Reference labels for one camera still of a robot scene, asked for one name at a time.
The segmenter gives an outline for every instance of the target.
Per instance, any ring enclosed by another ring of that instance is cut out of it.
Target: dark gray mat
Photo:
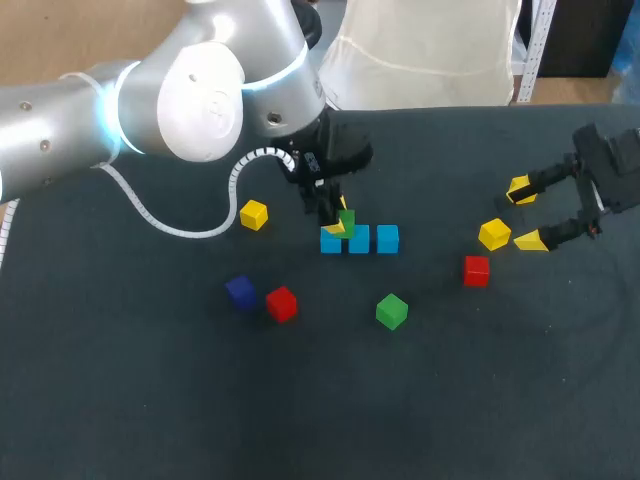
[[[350,116],[376,148],[344,181],[350,206],[400,226],[399,257],[321,256],[272,160],[240,179],[240,204],[270,209],[257,234],[166,236],[99,171],[24,200],[0,276],[0,478],[640,476],[640,210],[554,254],[499,250],[488,289],[461,286],[511,177],[640,110]],[[162,220],[200,229],[226,216],[231,165],[118,168]],[[523,234],[577,207],[566,182],[503,218]],[[238,274],[288,286],[298,319],[235,312]],[[375,320],[390,292],[410,305],[394,333]]]

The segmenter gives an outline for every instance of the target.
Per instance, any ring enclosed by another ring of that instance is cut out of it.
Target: green cube
[[[351,240],[356,234],[356,211],[340,210],[338,214],[344,225],[344,233],[336,233],[334,236],[343,240]]]
[[[393,293],[378,304],[376,319],[389,330],[395,330],[407,319],[409,305],[404,303]]]

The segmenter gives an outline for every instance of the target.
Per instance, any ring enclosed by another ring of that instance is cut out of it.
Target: white cloth
[[[348,0],[320,69],[343,110],[505,105],[521,0]]]

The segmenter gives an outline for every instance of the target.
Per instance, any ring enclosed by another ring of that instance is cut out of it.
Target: blue cube
[[[396,255],[400,249],[400,232],[397,225],[378,225],[378,253]]]
[[[328,255],[342,253],[342,240],[321,228],[320,251]]]
[[[245,312],[253,310],[258,304],[256,289],[246,276],[234,278],[225,284],[227,292],[238,310]]]
[[[356,225],[355,234],[349,240],[349,253],[369,253],[369,225]]]

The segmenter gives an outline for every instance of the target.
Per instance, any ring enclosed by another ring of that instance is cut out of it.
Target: red cube
[[[489,259],[487,257],[467,257],[465,259],[464,284],[466,287],[486,287],[489,285]]]
[[[298,301],[287,287],[280,287],[267,295],[267,309],[278,323],[285,323],[298,313]]]

